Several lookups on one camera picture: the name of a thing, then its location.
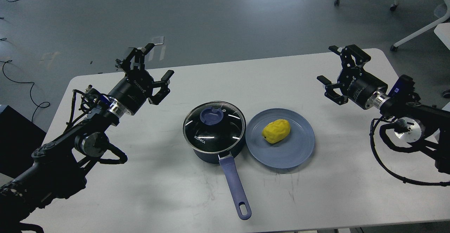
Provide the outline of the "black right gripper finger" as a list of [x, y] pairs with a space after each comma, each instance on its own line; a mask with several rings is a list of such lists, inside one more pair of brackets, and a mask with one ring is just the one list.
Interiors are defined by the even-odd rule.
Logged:
[[328, 50], [340, 57], [342, 71], [350, 71], [351, 69], [364, 71], [364, 65], [371, 60], [371, 57], [356, 45], [345, 47], [332, 45], [328, 47]]
[[324, 86], [324, 96], [338, 105], [344, 105], [348, 102], [348, 97], [344, 94], [338, 94], [335, 89], [344, 89], [344, 83], [332, 83], [325, 76], [317, 76], [317, 80]]

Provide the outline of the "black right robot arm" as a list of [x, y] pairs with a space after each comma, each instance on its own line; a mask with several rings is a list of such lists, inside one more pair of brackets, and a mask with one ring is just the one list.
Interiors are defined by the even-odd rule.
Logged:
[[351, 100], [364, 110], [377, 108], [381, 114], [381, 117], [371, 121], [369, 130], [371, 150], [378, 164], [403, 183], [449, 186], [449, 181], [423, 182], [392, 172], [381, 161], [374, 140], [378, 130], [381, 140], [392, 151], [424, 153], [434, 160], [438, 172], [449, 174], [449, 112], [423, 105], [415, 92], [415, 82], [406, 75], [400, 76], [387, 92], [385, 82], [364, 70], [371, 57], [358, 46], [332, 45], [328, 49], [340, 57], [342, 70], [336, 83], [325, 76], [317, 77], [324, 85], [324, 96], [338, 105]]

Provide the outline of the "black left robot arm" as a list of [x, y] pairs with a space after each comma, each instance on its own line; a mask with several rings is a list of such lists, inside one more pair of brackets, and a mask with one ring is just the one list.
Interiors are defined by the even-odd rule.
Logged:
[[124, 77], [107, 94], [92, 86], [72, 91], [71, 113], [64, 132], [32, 153], [33, 165], [1, 187], [1, 232], [42, 233], [23, 223], [37, 208], [53, 199], [68, 199], [86, 187], [86, 175], [97, 164], [124, 164], [127, 155], [111, 144], [105, 131], [117, 126], [124, 114], [133, 116], [146, 101], [159, 105], [170, 93], [168, 70], [159, 81], [145, 70], [145, 57], [156, 46], [132, 48], [116, 68]]

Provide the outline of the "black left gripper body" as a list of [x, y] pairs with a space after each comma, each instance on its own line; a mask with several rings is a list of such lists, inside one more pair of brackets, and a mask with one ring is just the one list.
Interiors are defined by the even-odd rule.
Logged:
[[108, 93], [125, 107], [125, 112], [133, 116], [147, 100], [146, 92], [152, 92], [150, 84], [154, 82], [148, 71], [138, 71], [135, 76], [125, 75]]

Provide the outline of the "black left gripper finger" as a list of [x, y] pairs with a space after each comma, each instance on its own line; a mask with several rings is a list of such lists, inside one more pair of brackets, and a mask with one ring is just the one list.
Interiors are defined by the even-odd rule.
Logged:
[[[173, 70], [168, 70], [159, 81], [153, 81], [148, 86], [148, 102], [152, 105], [159, 105], [171, 92], [169, 89], [170, 78], [174, 75]], [[153, 95], [153, 89], [159, 90]]]
[[129, 55], [123, 59], [115, 60], [115, 67], [125, 73], [136, 73], [145, 70], [145, 57], [155, 47], [154, 43], [148, 43], [145, 47], [132, 47]]

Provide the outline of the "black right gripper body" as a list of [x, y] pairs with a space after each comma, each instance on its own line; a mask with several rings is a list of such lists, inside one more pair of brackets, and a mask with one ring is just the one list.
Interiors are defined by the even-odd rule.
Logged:
[[376, 91], [387, 92], [387, 84], [362, 68], [344, 68], [339, 75], [342, 95], [367, 110], [373, 106]]

